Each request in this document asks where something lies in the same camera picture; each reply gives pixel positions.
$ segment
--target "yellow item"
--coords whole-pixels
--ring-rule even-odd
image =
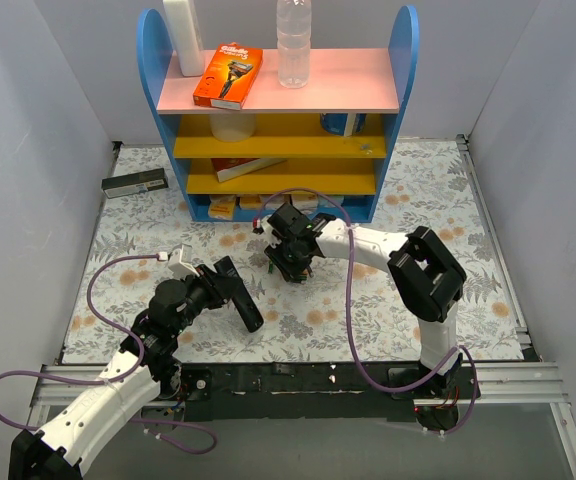
[[[367,158],[289,158],[219,183],[209,159],[193,159],[186,191],[265,194],[298,185],[333,195],[374,195],[377,186],[373,163]]]
[[[261,208],[259,195],[242,195],[239,199],[239,208],[242,210],[258,210]]]
[[[230,203],[235,201],[236,195],[221,195],[221,194],[211,194],[210,203]]]
[[[290,199],[297,210],[315,210],[319,204],[319,197],[314,193],[291,193]]]
[[[319,123],[318,113],[259,114],[254,135],[236,143],[217,140],[208,117],[181,117],[175,158],[384,158],[387,155],[378,114],[368,114],[363,131],[351,137],[326,132]]]
[[[235,216],[236,203],[236,198],[229,202],[211,203],[210,208],[208,208],[208,216],[219,220],[232,220]]]
[[[259,195],[261,199],[261,204],[270,198],[270,195]],[[278,197],[273,198],[270,202],[266,204],[264,210],[277,210],[281,207],[284,203],[290,203],[290,197],[288,195],[279,195]]]

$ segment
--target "pink shelf top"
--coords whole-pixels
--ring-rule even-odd
[[[214,51],[207,51],[206,65]],[[386,48],[315,49],[310,79],[303,88],[284,88],[277,80],[277,50],[264,50],[257,79],[244,103],[248,113],[357,112],[397,113],[399,101]],[[173,53],[157,112],[227,113],[198,107],[192,94],[200,77],[183,77]]]

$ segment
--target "book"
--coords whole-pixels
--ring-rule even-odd
[[[285,161],[285,158],[212,158],[219,182],[225,182],[255,170]]]

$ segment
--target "orange box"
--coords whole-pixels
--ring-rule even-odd
[[[193,94],[195,105],[241,110],[255,81],[264,51],[221,44]]]

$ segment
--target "blue can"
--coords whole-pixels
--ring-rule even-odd
[[[322,113],[319,117],[321,126],[328,133],[350,137],[364,129],[365,113]]]

